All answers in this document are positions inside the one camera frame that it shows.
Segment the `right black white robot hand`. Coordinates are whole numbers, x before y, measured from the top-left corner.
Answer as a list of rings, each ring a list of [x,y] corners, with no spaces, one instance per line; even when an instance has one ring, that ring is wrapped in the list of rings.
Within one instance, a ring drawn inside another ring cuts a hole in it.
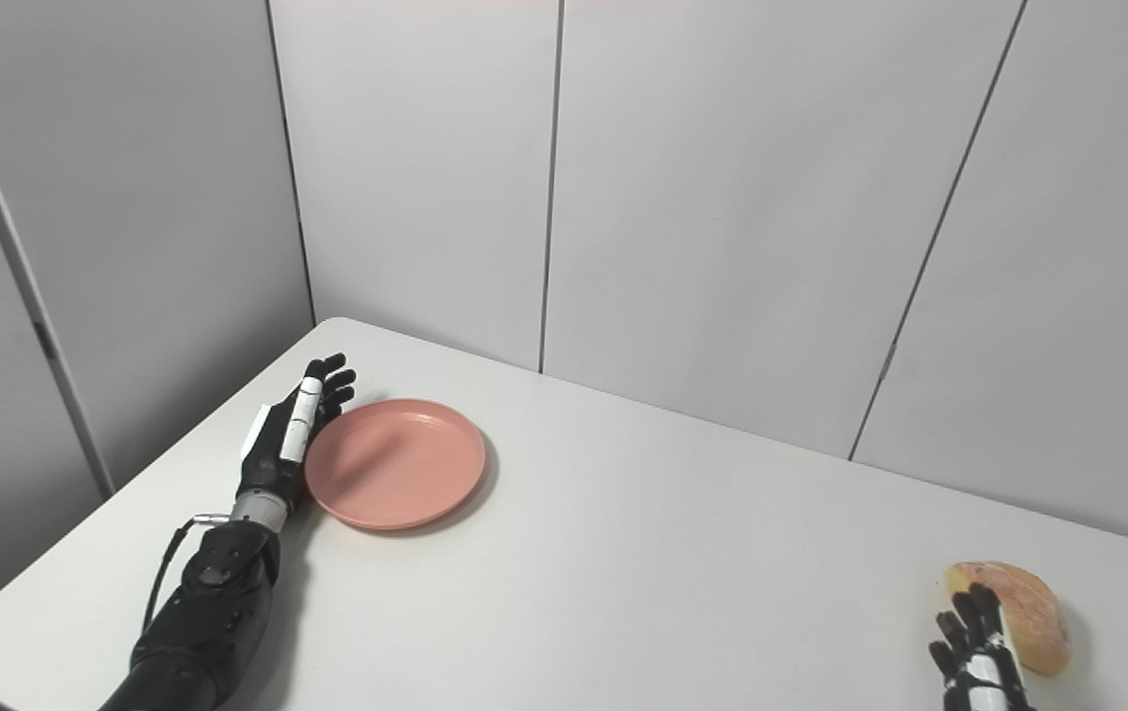
[[[1032,710],[998,595],[981,583],[954,592],[929,642],[943,710]]]

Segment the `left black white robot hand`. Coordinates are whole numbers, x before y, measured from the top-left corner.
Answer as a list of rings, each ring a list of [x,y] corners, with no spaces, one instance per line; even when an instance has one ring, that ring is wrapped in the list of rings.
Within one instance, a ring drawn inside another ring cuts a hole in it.
[[[233,518],[247,516],[258,500],[270,500],[293,514],[305,494],[303,463],[308,448],[343,414],[355,396],[356,371],[344,353],[312,360],[297,386],[276,404],[263,405],[245,439]]]

